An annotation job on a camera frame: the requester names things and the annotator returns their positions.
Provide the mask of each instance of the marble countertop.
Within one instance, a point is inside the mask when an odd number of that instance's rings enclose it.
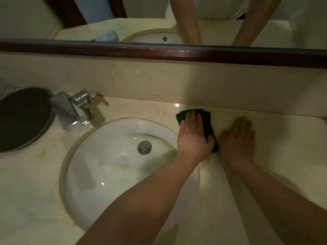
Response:
[[[199,20],[200,33],[205,45],[229,46],[234,41],[242,20]],[[110,32],[116,32],[121,42],[133,34],[170,32],[178,33],[175,20],[117,18],[61,30],[54,39],[91,41]],[[253,42],[254,47],[296,48],[292,26],[288,20],[270,20]]]
[[[0,154],[0,244],[74,245],[83,231],[64,209],[59,172],[71,147],[85,133],[123,117],[152,120],[178,132],[175,114],[200,106],[97,97],[93,124],[70,132],[56,118],[35,143]],[[295,190],[327,208],[327,129],[314,117],[202,107],[212,114],[216,135],[237,116],[253,120],[256,161]],[[184,222],[156,244],[251,244],[255,239],[280,244],[276,234],[240,182],[226,175],[219,154],[200,164],[200,190]],[[260,235],[253,237],[253,232]]]

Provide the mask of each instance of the mirror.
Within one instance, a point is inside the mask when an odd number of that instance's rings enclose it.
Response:
[[[327,0],[1,0],[1,38],[327,48]]]

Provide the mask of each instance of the person's left hand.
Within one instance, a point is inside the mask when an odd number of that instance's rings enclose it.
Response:
[[[177,138],[177,155],[200,163],[210,155],[214,145],[215,140],[211,135],[208,136],[208,141],[204,137],[201,114],[196,116],[194,110],[187,112]]]

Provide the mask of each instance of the sink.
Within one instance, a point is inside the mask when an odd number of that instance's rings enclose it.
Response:
[[[147,141],[148,147],[138,145]],[[174,158],[177,135],[142,119],[121,119],[90,134],[71,157],[64,178],[63,201],[73,220],[87,230],[119,195]],[[166,232],[182,221],[198,191],[198,168],[184,184],[161,229]]]
[[[128,43],[151,43],[151,44],[177,44],[182,45],[183,42],[178,34],[168,32],[149,33],[134,37],[131,40],[124,41]]]

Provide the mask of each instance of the faucet handle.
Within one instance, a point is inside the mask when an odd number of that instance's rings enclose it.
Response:
[[[91,103],[92,96],[84,89],[70,98],[70,102],[78,107]]]

